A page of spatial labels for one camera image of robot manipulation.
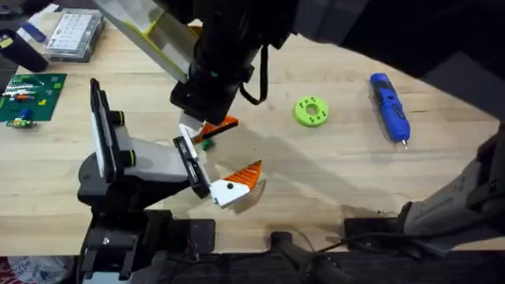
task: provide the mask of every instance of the cable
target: cable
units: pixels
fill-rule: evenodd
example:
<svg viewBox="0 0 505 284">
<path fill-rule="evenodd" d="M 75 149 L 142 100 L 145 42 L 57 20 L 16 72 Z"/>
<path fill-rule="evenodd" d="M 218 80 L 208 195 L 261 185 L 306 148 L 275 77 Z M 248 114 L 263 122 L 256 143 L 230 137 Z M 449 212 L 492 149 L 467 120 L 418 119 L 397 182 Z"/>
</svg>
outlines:
<svg viewBox="0 0 505 284">
<path fill-rule="evenodd" d="M 239 86 L 240 93 L 247 99 L 251 104 L 257 106 L 264 102 L 268 96 L 268 45 L 265 44 L 261 48 L 261 63 L 260 63 L 260 99 L 255 99 L 249 94 L 245 88 L 244 84 L 241 83 Z"/>
<path fill-rule="evenodd" d="M 186 264 L 187 265 L 186 267 L 183 267 L 182 269 L 178 270 L 177 274 L 175 274 L 175 271 L 173 271 L 172 273 L 174 274 L 174 276 L 170 276 L 171 278 L 173 278 L 173 277 L 175 277 L 175 275 L 182 273 L 186 268 L 190 268 L 190 267 L 193 267 L 193 266 L 199 265 L 199 264 L 214 264 L 218 269 L 220 269 L 219 268 L 219 261 L 224 257 L 227 257 L 230 262 L 235 262 L 235 261 L 247 260 L 247 259 L 251 259 L 251 258 L 255 258 L 255 257 L 266 256 L 266 255 L 269 255 L 270 253 L 271 253 L 271 250 L 268 250 L 266 252 L 247 254 L 245 256 L 239 256 L 239 257 L 234 257 L 234 258 L 231 258 L 228 255 L 218 255 L 215 258 L 215 260 L 213 260 L 213 261 L 212 260 L 209 260 L 209 261 L 182 261 L 180 259 L 179 260 L 174 260 L 171 258 L 166 258 L 166 259 L 169 261 L 177 262 L 179 264 Z"/>
<path fill-rule="evenodd" d="M 167 284 L 171 284 L 172 283 L 172 280 L 174 280 L 174 277 L 175 277 L 175 272 L 177 272 L 177 269 L 179 268 L 179 265 L 182 263 L 182 261 L 184 260 L 184 258 L 188 255 L 189 251 L 186 251 L 182 256 L 181 256 L 181 259 L 179 259 L 177 261 L 177 263 L 175 264 L 175 267 L 174 269 L 172 270 L 172 273 L 170 274 L 170 277 L 168 278 L 168 283 Z"/>
<path fill-rule="evenodd" d="M 318 250 L 317 252 L 327 252 L 329 250 L 336 249 L 340 246 L 346 245 L 352 241 L 359 241 L 359 240 L 361 240 L 363 238 L 367 238 L 367 237 L 394 238 L 394 239 L 398 239 L 399 241 L 408 241 L 408 240 L 411 241 L 411 240 L 431 239 L 431 238 L 436 238 L 436 237 L 447 237 L 447 236 L 451 236 L 454 234 L 459 234 L 459 233 L 467 231 L 469 229 L 473 229 L 474 227 L 483 226 L 487 221 L 495 218 L 496 216 L 497 216 L 496 213 L 489 214 L 489 215 L 483 217 L 482 219 L 470 222 L 468 224 L 465 224 L 465 225 L 462 225 L 462 226 L 459 226 L 459 227 L 456 227 L 453 229 L 441 231 L 438 233 L 432 233 L 432 234 L 365 233 L 365 234 L 357 235 L 354 237 L 343 238 L 339 243 L 334 244 L 334 245 L 330 245 L 326 248 L 322 248 L 322 249 Z"/>
</svg>

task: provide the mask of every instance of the orange object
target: orange object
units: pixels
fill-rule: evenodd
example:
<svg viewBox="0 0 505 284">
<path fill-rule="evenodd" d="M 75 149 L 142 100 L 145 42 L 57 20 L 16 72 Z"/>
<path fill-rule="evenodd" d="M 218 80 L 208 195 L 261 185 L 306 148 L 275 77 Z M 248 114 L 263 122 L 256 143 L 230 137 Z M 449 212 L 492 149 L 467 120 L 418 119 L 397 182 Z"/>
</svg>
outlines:
<svg viewBox="0 0 505 284">
<path fill-rule="evenodd" d="M 256 186 L 258 179 L 260 179 L 260 175 L 261 175 L 261 160 L 255 162 L 254 164 L 249 165 L 243 170 L 239 170 L 235 174 L 225 177 L 223 180 L 247 185 L 249 187 L 249 190 L 252 190 Z"/>
<path fill-rule="evenodd" d="M 15 95 L 10 100 L 21 101 L 21 100 L 34 99 L 34 98 L 35 97 L 33 95 Z"/>
<path fill-rule="evenodd" d="M 214 126 L 208 122 L 205 122 L 204 127 L 198 133 L 198 135 L 193 138 L 193 143 L 198 144 L 205 139 L 209 139 L 215 135 L 223 133 L 228 129 L 232 129 L 233 127 L 238 125 L 238 119 L 232 117 L 231 115 L 227 115 L 223 122 L 220 125 Z"/>
</svg>

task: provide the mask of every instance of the red fabric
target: red fabric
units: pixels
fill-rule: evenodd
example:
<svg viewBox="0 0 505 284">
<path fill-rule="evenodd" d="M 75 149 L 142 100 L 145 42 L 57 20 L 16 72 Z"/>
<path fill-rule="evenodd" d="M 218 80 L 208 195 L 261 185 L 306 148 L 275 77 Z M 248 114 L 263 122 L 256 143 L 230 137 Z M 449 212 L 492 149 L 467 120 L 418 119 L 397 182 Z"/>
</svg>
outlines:
<svg viewBox="0 0 505 284">
<path fill-rule="evenodd" d="M 0 284 L 23 284 L 23 282 L 17 280 L 16 275 L 10 269 L 6 257 L 0 257 Z"/>
</svg>

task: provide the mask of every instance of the orange and white object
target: orange and white object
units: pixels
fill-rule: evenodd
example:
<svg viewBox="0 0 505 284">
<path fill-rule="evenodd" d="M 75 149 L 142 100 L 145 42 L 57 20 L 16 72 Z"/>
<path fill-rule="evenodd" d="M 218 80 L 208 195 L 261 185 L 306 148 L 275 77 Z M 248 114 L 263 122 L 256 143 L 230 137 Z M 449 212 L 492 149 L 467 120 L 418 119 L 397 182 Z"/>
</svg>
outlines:
<svg viewBox="0 0 505 284">
<path fill-rule="evenodd" d="M 232 117 L 231 115 L 227 115 L 225 117 L 224 121 L 221 122 L 221 124 L 219 124 L 218 126 L 214 126 L 208 122 L 205 122 L 202 130 L 200 130 L 198 135 L 196 135 L 193 138 L 193 143 L 198 144 L 205 139 L 208 139 L 208 138 L 211 138 L 215 135 L 223 133 L 223 132 L 227 131 L 228 129 L 232 129 L 233 127 L 235 127 L 237 125 L 238 125 L 238 119 Z"/>
<path fill-rule="evenodd" d="M 260 174 L 261 160 L 222 180 L 212 182 L 210 188 L 212 199 L 221 208 L 240 200 L 256 186 Z"/>
</svg>

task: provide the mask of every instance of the yellow tape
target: yellow tape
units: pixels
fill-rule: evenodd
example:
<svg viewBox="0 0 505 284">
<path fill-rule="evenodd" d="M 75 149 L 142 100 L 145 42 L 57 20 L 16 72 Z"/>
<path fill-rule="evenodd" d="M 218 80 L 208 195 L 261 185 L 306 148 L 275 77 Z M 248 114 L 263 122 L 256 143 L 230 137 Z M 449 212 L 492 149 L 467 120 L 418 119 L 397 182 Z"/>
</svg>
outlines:
<svg viewBox="0 0 505 284">
<path fill-rule="evenodd" d="M 7 38 L 7 39 L 4 39 L 3 41 L 0 42 L 0 47 L 1 48 L 6 48 L 8 47 L 9 45 L 11 45 L 13 43 L 13 39 L 11 38 Z"/>
<path fill-rule="evenodd" d="M 182 69 L 179 68 L 179 66 L 177 66 L 177 64 L 175 64 L 174 62 L 172 62 L 172 60 L 170 60 L 170 58 L 168 56 L 166 56 L 166 54 L 164 54 L 159 49 L 159 47 L 157 47 L 143 32 L 141 32 L 140 29 L 138 29 L 136 26 L 134 26 L 133 24 L 131 24 L 131 23 L 127 22 L 127 21 L 123 21 L 123 24 L 128 25 L 136 34 L 138 34 L 139 36 L 141 36 L 142 38 L 144 38 L 145 42 L 148 43 L 154 49 L 154 51 L 158 55 L 161 55 L 163 58 L 165 58 L 165 60 L 170 65 L 172 65 L 172 67 L 174 67 L 177 72 L 179 72 L 179 73 L 183 74 L 184 76 L 186 76 L 186 73 L 184 71 L 182 71 Z"/>
<path fill-rule="evenodd" d="M 124 126 L 125 125 L 125 118 L 123 117 L 123 112 L 119 111 L 119 125 Z"/>
<path fill-rule="evenodd" d="M 143 32 L 145 36 L 148 36 L 148 35 L 152 32 L 152 30 L 155 28 L 156 24 L 158 24 L 158 21 L 159 21 L 159 19 L 161 19 L 161 17 L 163 17 L 163 13 L 162 13 L 162 14 L 160 14 L 160 15 L 159 15 L 159 16 L 158 16 L 158 17 L 157 17 L 157 18 L 156 18 L 156 19 L 155 19 L 155 20 L 151 23 L 151 25 L 149 26 L 149 28 L 148 28 L 145 32 Z"/>
<path fill-rule="evenodd" d="M 132 166 L 135 166 L 135 155 L 133 154 L 133 151 L 129 152 L 129 158 L 130 162 L 132 163 Z"/>
</svg>

